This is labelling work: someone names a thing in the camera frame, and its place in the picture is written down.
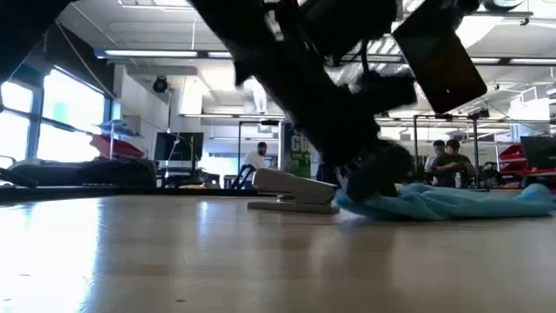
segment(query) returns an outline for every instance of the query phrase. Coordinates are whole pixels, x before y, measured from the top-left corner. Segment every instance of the desk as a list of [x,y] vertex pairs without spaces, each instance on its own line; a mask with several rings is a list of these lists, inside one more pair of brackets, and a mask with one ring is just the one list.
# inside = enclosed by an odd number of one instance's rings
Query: desk
[[556,221],[368,223],[247,199],[0,207],[0,311],[552,312]]

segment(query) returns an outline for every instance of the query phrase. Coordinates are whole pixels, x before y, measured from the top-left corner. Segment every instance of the red object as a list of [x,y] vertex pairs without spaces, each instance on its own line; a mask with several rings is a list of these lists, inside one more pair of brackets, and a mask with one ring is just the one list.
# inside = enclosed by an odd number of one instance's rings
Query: red object
[[[95,147],[103,156],[110,156],[110,136],[93,135],[93,140],[90,141],[90,145]],[[133,159],[142,158],[144,155],[142,151],[132,144],[117,139],[114,139],[114,149],[112,152],[114,155]]]
[[540,170],[527,167],[527,160],[521,143],[515,143],[498,155],[502,165],[500,166],[501,175],[515,175],[519,177],[539,176],[541,174],[554,175],[556,169]]

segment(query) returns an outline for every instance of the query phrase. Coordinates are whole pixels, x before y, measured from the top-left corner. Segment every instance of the computer monitor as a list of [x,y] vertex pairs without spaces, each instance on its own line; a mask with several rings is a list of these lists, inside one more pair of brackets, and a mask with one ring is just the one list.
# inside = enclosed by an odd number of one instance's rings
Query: computer monitor
[[556,169],[556,138],[522,137],[521,147],[528,167],[541,170]]
[[453,30],[453,13],[426,0],[393,33],[415,79],[436,113],[461,106],[487,86]]
[[[179,143],[174,148],[174,141]],[[203,133],[166,133],[156,135],[156,161],[191,161],[192,147],[195,146],[195,160],[201,160]]]

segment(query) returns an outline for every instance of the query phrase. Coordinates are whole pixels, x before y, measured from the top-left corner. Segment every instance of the blue towel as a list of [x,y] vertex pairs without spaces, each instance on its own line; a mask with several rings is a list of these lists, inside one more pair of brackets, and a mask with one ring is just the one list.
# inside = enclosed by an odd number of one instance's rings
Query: blue towel
[[401,196],[373,196],[364,203],[354,203],[341,190],[336,202],[355,214],[375,220],[444,221],[468,218],[550,216],[556,210],[556,197],[541,184],[532,184],[520,195],[478,192],[413,183]]

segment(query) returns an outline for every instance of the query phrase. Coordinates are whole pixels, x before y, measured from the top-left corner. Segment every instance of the gray stapler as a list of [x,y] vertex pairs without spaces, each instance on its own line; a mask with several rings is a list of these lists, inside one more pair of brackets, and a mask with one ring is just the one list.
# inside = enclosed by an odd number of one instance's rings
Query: gray stapler
[[335,186],[312,179],[299,178],[271,169],[259,169],[253,177],[259,193],[277,195],[275,202],[250,202],[248,209],[287,210],[312,213],[338,213],[332,205]]

